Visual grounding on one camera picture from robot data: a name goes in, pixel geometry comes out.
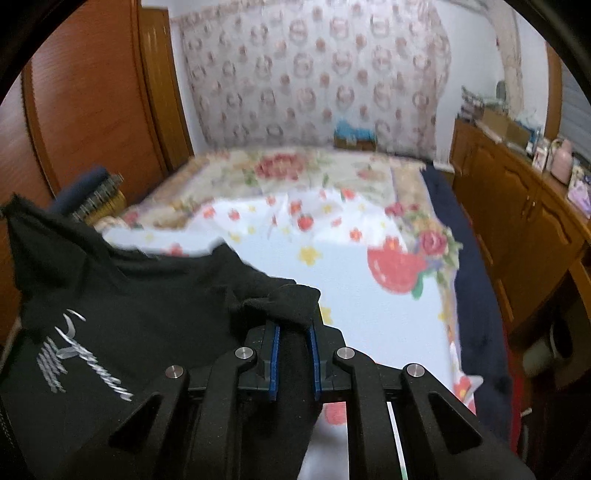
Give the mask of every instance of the cabinet handle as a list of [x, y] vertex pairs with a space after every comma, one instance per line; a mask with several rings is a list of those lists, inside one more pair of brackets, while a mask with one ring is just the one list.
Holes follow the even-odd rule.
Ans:
[[531, 208], [530, 208], [530, 213], [527, 216], [527, 221], [529, 222], [531, 220], [531, 216], [534, 213], [534, 208], [535, 208], [535, 201], [531, 203]]
[[525, 199], [525, 205], [523, 206], [523, 210], [521, 211], [521, 217], [523, 217], [530, 206], [530, 196], [528, 195]]

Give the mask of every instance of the floral wallpaper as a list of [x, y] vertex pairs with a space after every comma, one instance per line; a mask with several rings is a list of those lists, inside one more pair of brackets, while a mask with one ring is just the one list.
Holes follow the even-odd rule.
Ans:
[[174, 21], [213, 148], [332, 144], [346, 119], [434, 155], [452, 54], [431, 0], [249, 0]]

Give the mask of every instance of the red flower print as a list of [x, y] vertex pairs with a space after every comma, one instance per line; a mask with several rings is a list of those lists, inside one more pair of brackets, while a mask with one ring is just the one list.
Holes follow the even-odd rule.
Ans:
[[168, 250], [164, 250], [164, 253], [171, 257], [188, 257], [187, 254], [183, 253], [183, 248], [179, 244], [170, 245]]
[[297, 226], [300, 227], [302, 232], [307, 232], [314, 225], [314, 219], [310, 215], [300, 215], [297, 219]]
[[401, 252], [402, 247], [400, 245], [400, 240], [395, 236], [387, 236], [386, 241], [384, 242], [384, 250], [396, 250]]
[[418, 241], [426, 255], [443, 255], [447, 248], [447, 237], [433, 230], [421, 232]]
[[341, 189], [340, 195], [343, 197], [343, 200], [353, 200], [355, 198], [355, 192], [351, 189]]
[[351, 237], [351, 240], [353, 242], [359, 242], [361, 240], [361, 237], [363, 237], [363, 234], [359, 229], [354, 228], [349, 232], [349, 236]]
[[324, 418], [330, 425], [344, 425], [347, 423], [346, 402], [327, 403], [324, 405]]
[[272, 157], [263, 157], [254, 171], [257, 177], [264, 179], [296, 181], [305, 166], [306, 160], [301, 155], [278, 153]]
[[409, 293], [427, 268], [422, 255], [399, 250], [368, 248], [368, 265], [376, 282], [393, 293]]
[[238, 210], [230, 210], [230, 212], [228, 213], [228, 217], [230, 218], [230, 220], [232, 220], [233, 222], [237, 222], [238, 220], [240, 220], [240, 213], [238, 213]]
[[384, 209], [384, 213], [389, 217], [401, 217], [404, 215], [404, 206], [400, 202], [393, 203]]
[[466, 375], [462, 375], [460, 381], [458, 383], [453, 384], [453, 394], [460, 401], [464, 401], [464, 399], [466, 398], [466, 394], [468, 393], [468, 390], [470, 390], [471, 386], [472, 383], [470, 382], [470, 379]]
[[216, 214], [216, 209], [213, 207], [206, 207], [203, 209], [203, 218], [213, 218]]
[[301, 200], [290, 203], [290, 215], [295, 215], [298, 212], [301, 212]]

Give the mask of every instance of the white wall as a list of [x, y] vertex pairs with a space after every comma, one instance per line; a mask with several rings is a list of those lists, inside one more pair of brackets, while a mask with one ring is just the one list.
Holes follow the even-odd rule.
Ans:
[[521, 40], [524, 112], [544, 129], [548, 114], [548, 53], [546, 41], [530, 23], [517, 14]]
[[495, 96], [505, 72], [495, 30], [485, 17], [443, 0], [434, 3], [452, 50], [449, 80], [437, 108], [437, 159], [447, 162], [462, 105], [462, 85], [474, 93]]
[[[168, 8], [171, 18], [194, 11], [197, 5], [203, 8], [218, 3], [216, 0], [142, 1], [145, 7]], [[496, 47], [495, 31], [486, 18], [444, 0], [434, 0], [434, 3], [447, 31], [452, 50], [449, 80], [437, 109], [437, 158], [447, 161], [452, 144], [454, 120], [462, 104], [462, 85], [475, 93], [494, 96], [496, 84], [504, 78], [504, 71], [501, 55]], [[528, 109], [536, 111], [536, 117], [539, 117], [540, 124], [544, 125], [548, 99], [548, 66], [544, 40], [521, 17], [518, 26], [524, 57], [525, 104]], [[201, 132], [189, 83], [186, 81], [186, 66], [178, 28], [173, 28], [171, 35], [181, 101], [191, 143], [197, 154], [208, 147]]]

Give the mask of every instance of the black cloth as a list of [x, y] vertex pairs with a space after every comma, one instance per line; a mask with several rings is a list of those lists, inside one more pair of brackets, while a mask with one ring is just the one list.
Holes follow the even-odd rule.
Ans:
[[[282, 326], [280, 390], [245, 427], [245, 472], [296, 479], [320, 411], [304, 334], [318, 314], [317, 290], [268, 277], [225, 244], [198, 258], [147, 256], [19, 197], [5, 214], [24, 330], [0, 395], [36, 478], [50, 478], [126, 395], [168, 366], [210, 365], [271, 318]], [[45, 374], [38, 362], [50, 364]]]

